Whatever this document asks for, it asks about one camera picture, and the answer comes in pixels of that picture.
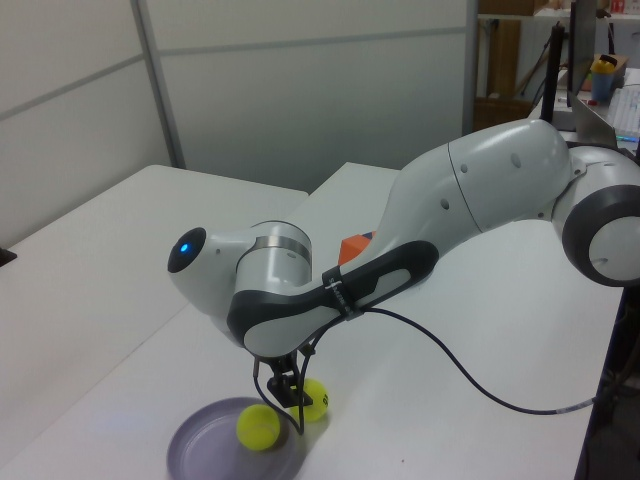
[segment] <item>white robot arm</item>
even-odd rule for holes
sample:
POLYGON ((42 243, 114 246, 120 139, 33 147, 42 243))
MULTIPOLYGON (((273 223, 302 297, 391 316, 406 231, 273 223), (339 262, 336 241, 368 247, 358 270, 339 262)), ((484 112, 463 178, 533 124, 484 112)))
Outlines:
POLYGON ((168 269, 221 331, 268 361, 424 280, 460 243, 523 219, 551 221, 588 278, 640 283, 640 168, 611 149, 569 150, 540 120, 483 130, 411 162, 369 246, 321 276, 311 275, 309 238, 278 221, 232 233, 191 230, 168 269))

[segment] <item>wall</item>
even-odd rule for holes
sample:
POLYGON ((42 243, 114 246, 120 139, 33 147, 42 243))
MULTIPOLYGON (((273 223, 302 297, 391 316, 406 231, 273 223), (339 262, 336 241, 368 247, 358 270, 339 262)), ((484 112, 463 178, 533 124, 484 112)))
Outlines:
POLYGON ((129 0, 0 6, 0 245, 169 164, 129 0))
POLYGON ((187 168, 308 192, 462 134, 468 3, 141 2, 187 168))

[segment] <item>purple plate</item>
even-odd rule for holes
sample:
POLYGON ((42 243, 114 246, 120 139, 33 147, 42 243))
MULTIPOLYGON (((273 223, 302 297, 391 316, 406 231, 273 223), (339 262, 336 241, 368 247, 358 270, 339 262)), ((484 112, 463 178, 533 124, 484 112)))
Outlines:
POLYGON ((255 398, 212 403, 191 415, 176 431, 167 451, 173 480, 291 480, 302 465, 302 442, 280 418, 280 438, 269 450, 253 452, 236 437, 236 422, 255 398))

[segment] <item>table surface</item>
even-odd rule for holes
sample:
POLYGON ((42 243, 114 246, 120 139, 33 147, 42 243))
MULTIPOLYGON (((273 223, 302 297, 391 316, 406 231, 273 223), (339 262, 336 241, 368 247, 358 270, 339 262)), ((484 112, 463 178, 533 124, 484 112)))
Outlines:
POLYGON ((187 305, 166 273, 184 232, 281 219, 307 196, 152 166, 12 247, 18 259, 0 269, 0 467, 187 305))
MULTIPOLYGON (((336 263, 342 238, 376 228, 396 175, 346 164, 287 218, 309 234, 316 274, 336 263)), ((582 277, 551 225, 531 220, 467 241, 381 306, 433 331, 492 393, 546 409, 595 393, 620 295, 582 277)), ((248 353, 193 307, 171 313, 0 479, 168 478, 166 450, 189 415, 256 396, 248 353)), ((425 337, 373 314, 329 332, 309 376, 331 403, 308 426, 301 479, 573 478, 591 411, 504 409, 425 337)))

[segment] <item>tennis ball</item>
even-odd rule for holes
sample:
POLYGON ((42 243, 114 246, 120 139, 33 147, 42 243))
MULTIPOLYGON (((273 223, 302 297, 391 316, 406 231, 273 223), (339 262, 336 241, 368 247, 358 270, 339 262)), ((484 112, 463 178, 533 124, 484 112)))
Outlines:
MULTIPOLYGON (((322 383, 313 378, 307 378, 302 388, 313 400, 313 405, 304 407, 304 420, 305 422, 317 422, 327 413, 327 407, 329 406, 327 389, 324 388, 322 383)), ((299 420, 298 407, 292 407, 290 411, 291 415, 293 415, 296 420, 299 420)))
POLYGON ((278 414, 258 403, 245 408, 236 423, 236 436, 249 450, 259 452, 271 447, 280 435, 278 414))

